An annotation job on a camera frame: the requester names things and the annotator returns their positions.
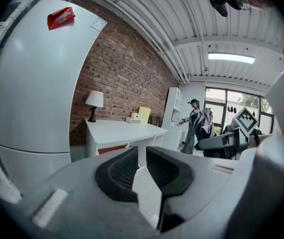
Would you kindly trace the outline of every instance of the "black lamp base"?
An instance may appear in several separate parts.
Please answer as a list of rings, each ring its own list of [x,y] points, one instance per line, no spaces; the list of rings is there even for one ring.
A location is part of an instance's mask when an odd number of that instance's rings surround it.
[[[88,122],[96,122],[96,119],[94,118],[94,112],[96,111],[96,106],[93,106],[92,108],[91,108],[91,117],[88,119]]]

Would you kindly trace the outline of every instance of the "white desk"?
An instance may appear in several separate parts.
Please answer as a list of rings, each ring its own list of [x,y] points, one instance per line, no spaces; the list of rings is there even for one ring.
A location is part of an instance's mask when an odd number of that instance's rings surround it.
[[[161,147],[166,129],[151,124],[131,124],[125,121],[101,120],[87,123],[86,155],[98,154],[98,149],[119,145],[138,146],[139,165],[146,165],[146,147]]]

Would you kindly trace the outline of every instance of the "brick wall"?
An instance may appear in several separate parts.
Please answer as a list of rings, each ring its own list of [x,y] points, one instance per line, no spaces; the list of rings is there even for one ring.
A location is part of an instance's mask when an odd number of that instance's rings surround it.
[[[75,89],[70,120],[70,145],[86,143],[85,104],[91,90],[104,93],[104,107],[95,118],[125,120],[139,107],[163,116],[169,87],[178,84],[146,40],[117,15],[91,0],[72,0],[107,21],[82,66]]]

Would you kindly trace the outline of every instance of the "refrigerator door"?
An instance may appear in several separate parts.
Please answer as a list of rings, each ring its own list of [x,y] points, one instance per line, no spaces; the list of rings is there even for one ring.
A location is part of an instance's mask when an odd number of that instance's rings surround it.
[[[69,152],[31,153],[3,146],[0,146],[0,159],[8,177],[23,195],[71,163]]]
[[[72,22],[48,30],[47,16],[71,6]],[[41,0],[18,23],[0,55],[0,145],[69,152],[73,94],[106,22],[75,4]]]

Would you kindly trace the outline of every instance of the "desk drawer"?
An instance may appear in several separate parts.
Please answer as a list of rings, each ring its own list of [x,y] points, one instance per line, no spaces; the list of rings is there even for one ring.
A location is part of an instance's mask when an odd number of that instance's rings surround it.
[[[115,146],[115,147],[108,147],[108,148],[103,148],[103,149],[98,149],[99,155],[113,151],[113,150],[118,150],[118,149],[124,149],[127,145],[120,145],[120,146]]]

